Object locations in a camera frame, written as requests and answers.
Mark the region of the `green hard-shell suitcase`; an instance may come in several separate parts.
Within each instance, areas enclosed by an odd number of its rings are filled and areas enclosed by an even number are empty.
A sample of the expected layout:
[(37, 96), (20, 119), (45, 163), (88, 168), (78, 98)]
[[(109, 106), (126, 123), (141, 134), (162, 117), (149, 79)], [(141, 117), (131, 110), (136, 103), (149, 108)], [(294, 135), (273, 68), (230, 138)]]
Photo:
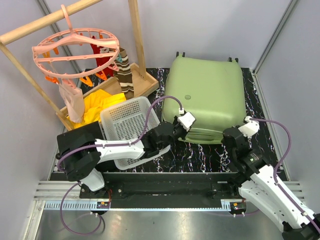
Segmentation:
[(243, 72), (238, 58), (214, 61), (176, 56), (165, 81), (165, 96), (177, 98), (196, 121), (185, 141), (218, 145), (223, 131), (246, 116)]

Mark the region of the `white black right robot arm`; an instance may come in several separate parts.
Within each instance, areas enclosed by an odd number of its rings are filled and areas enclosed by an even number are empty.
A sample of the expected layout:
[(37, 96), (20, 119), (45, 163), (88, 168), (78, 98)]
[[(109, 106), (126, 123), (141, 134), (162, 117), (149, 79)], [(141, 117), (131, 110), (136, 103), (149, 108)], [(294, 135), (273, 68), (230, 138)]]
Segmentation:
[(265, 214), (285, 240), (318, 240), (320, 215), (301, 202), (278, 177), (270, 161), (250, 147), (248, 137), (257, 130), (246, 126), (230, 127), (222, 132), (236, 174), (228, 180), (232, 198), (243, 198)]

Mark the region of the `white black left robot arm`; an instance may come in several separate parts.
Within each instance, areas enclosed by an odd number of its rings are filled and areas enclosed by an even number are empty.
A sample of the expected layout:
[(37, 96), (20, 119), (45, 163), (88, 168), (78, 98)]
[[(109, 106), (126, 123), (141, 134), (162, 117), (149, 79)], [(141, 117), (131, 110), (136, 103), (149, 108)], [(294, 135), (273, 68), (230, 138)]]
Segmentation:
[(167, 153), (178, 139), (184, 139), (196, 122), (196, 118), (186, 112), (176, 116), (173, 123), (164, 121), (139, 138), (130, 140), (101, 140), (87, 136), (84, 146), (66, 151), (57, 164), (70, 182), (78, 182), (90, 189), (97, 198), (108, 193), (104, 177), (96, 166), (121, 159), (133, 160), (127, 167), (132, 168), (156, 159)]

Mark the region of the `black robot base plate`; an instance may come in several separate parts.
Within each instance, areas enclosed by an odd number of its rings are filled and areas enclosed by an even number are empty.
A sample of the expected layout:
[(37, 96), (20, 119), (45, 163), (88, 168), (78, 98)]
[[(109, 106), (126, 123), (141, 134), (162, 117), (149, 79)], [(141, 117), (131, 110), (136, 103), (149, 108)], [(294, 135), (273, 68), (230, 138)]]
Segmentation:
[(243, 177), (238, 173), (109, 172), (102, 176), (102, 189), (91, 191), (77, 184), (77, 197), (99, 203), (110, 199), (110, 208), (120, 211), (232, 211), (236, 203), (258, 205), (268, 197), (257, 185), (240, 193), (237, 184)]

